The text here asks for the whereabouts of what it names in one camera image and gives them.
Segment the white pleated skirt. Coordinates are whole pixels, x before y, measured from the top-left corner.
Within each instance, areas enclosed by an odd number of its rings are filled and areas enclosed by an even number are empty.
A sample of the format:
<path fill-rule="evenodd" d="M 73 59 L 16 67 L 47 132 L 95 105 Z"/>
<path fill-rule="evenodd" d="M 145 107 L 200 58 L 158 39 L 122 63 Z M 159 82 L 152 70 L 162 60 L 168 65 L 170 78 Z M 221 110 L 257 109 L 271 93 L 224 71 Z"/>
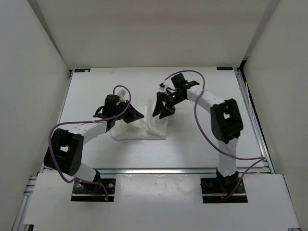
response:
<path fill-rule="evenodd" d="M 137 110 L 144 118 L 129 124 L 117 121 L 109 131 L 110 136 L 118 141 L 123 140 L 165 140 L 167 137 L 168 118 L 160 119 L 153 117 L 155 100 L 150 98 L 146 106 L 138 107 Z"/>

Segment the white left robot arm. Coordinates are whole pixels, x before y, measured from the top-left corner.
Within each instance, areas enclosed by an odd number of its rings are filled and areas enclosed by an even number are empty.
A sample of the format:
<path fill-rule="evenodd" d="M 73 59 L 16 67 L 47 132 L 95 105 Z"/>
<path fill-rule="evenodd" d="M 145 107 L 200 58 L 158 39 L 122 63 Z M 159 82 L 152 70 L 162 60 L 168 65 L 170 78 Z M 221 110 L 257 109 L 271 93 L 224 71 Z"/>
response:
<path fill-rule="evenodd" d="M 46 151 L 44 166 L 84 181 L 84 187 L 95 193 L 100 189 L 101 181 L 96 170 L 82 163 L 83 146 L 99 135 L 107 133 L 118 120 L 129 124 L 142 118 L 144 115 L 128 100 L 119 95 L 109 94 L 91 121 L 82 122 L 80 126 L 71 130 L 58 128 L 52 132 L 51 147 Z"/>

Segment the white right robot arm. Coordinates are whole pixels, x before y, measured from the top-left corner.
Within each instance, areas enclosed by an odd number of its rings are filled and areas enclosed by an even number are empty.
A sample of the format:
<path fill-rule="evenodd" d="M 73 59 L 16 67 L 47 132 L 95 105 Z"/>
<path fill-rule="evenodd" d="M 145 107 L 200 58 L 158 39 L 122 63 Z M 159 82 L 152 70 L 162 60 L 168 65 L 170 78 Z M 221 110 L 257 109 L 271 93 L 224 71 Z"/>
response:
<path fill-rule="evenodd" d="M 160 119 L 175 114 L 175 105 L 188 100 L 210 113 L 211 130 L 218 141 L 214 148 L 219 152 L 216 187 L 221 192 L 228 192 L 234 185 L 233 178 L 238 177 L 236 167 L 236 146 L 244 128 L 237 102 L 224 100 L 205 90 L 196 81 L 187 81 L 182 73 L 171 78 L 174 88 L 161 83 L 156 94 L 153 117 Z"/>

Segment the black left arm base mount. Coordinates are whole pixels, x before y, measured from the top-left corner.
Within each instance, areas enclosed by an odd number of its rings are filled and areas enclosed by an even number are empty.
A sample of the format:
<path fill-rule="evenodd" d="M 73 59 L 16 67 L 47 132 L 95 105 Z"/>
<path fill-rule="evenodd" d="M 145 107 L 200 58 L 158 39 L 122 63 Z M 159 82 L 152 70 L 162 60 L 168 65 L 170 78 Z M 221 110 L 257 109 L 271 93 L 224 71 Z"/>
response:
<path fill-rule="evenodd" d="M 95 180 L 105 187 L 105 190 L 97 184 L 88 184 L 75 181 L 73 184 L 71 201 L 72 202 L 113 202 L 115 199 L 116 178 L 103 177 L 98 174 L 95 176 Z"/>

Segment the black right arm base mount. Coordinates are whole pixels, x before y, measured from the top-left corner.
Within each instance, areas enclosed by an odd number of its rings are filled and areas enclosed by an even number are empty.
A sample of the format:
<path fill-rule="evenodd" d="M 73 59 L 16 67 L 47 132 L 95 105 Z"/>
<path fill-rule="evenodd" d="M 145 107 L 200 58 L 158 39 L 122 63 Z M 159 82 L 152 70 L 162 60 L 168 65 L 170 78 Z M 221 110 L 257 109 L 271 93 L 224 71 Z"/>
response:
<path fill-rule="evenodd" d="M 248 202 L 244 182 L 238 171 L 231 176 L 223 177 L 216 170 L 214 178 L 201 178 L 200 186 L 203 204 Z"/>

